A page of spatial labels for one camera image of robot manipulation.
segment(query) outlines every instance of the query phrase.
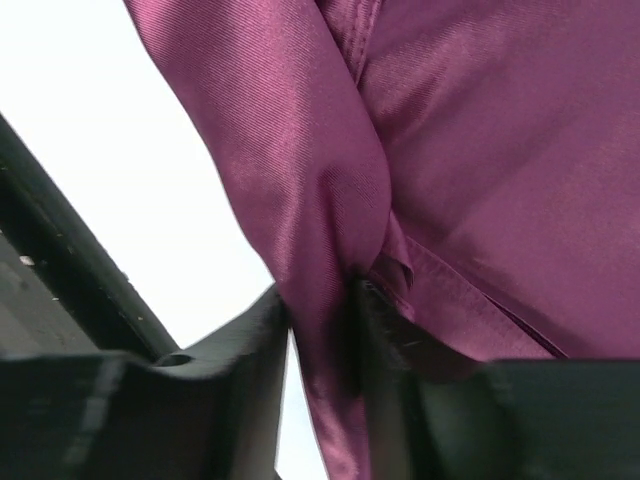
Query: small hole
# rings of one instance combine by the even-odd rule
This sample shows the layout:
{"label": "small hole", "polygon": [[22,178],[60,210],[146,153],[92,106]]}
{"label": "small hole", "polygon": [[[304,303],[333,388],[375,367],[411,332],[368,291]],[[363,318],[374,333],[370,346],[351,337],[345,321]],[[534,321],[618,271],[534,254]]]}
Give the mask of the small hole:
{"label": "small hole", "polygon": [[174,355],[169,355],[168,357],[161,359],[158,362],[158,366],[177,367],[179,365],[186,365],[191,360],[193,360],[193,358],[191,358],[189,355],[185,355],[184,353],[176,353]]}

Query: black plastic frame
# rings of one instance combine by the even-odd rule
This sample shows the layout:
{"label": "black plastic frame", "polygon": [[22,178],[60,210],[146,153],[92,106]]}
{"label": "black plastic frame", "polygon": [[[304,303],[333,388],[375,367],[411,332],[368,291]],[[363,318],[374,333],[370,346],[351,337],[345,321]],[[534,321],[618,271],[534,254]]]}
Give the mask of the black plastic frame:
{"label": "black plastic frame", "polygon": [[178,349],[2,116],[0,229],[98,348],[149,361]]}
{"label": "black plastic frame", "polygon": [[270,289],[155,366],[125,352],[0,361],[0,478],[279,478],[287,333]]}

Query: white sky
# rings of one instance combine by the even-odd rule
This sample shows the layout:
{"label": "white sky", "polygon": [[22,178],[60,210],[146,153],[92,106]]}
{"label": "white sky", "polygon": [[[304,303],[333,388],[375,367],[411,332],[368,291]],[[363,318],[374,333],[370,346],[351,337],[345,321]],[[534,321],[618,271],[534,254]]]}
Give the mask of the white sky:
{"label": "white sky", "polygon": [[[271,283],[120,0],[0,0],[0,112],[181,346]],[[293,354],[278,470],[326,479]]]}

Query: fabric fold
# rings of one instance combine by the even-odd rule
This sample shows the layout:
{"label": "fabric fold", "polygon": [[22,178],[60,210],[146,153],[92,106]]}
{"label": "fabric fold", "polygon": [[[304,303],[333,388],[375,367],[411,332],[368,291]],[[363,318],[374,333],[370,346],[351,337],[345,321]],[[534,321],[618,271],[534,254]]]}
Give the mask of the fabric fold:
{"label": "fabric fold", "polygon": [[383,248],[393,259],[402,239],[389,227],[383,148],[320,10],[311,0],[125,3],[290,309],[331,478],[368,479],[346,284]]}

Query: purple satin fabric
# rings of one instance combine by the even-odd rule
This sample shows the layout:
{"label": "purple satin fabric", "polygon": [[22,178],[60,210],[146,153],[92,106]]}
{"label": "purple satin fabric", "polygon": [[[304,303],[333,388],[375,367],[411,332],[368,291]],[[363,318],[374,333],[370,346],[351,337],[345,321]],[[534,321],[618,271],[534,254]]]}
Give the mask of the purple satin fabric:
{"label": "purple satin fabric", "polygon": [[640,353],[640,2],[125,3],[292,312],[332,480],[370,478],[354,275],[478,360]]}

